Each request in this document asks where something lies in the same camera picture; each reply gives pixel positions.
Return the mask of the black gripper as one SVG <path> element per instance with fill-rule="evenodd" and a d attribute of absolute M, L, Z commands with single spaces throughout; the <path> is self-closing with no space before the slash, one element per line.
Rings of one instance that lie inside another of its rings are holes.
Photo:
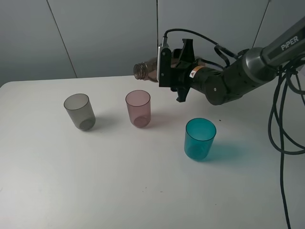
<path fill-rule="evenodd" d="M 200 57 L 195 57 L 193 39 L 182 39 L 183 48 L 174 49 L 171 60 L 170 89 L 177 91 L 177 101 L 186 101 L 190 90 L 189 78 L 203 67 Z"/>

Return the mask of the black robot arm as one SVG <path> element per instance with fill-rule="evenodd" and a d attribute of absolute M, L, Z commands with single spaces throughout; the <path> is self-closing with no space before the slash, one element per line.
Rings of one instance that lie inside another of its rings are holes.
<path fill-rule="evenodd" d="M 291 82 L 297 68 L 305 63 L 305 20 L 301 19 L 264 48 L 251 48 L 237 55 L 216 45 L 214 50 L 223 58 L 225 67 L 204 67 L 200 62 L 217 66 L 216 63 L 196 59 L 193 41 L 185 39 L 179 62 L 170 68 L 171 91 L 177 92 L 178 102 L 184 102 L 191 88 L 203 93 L 213 105 L 237 100 L 252 90 L 285 75 L 292 91 L 304 95 Z"/>

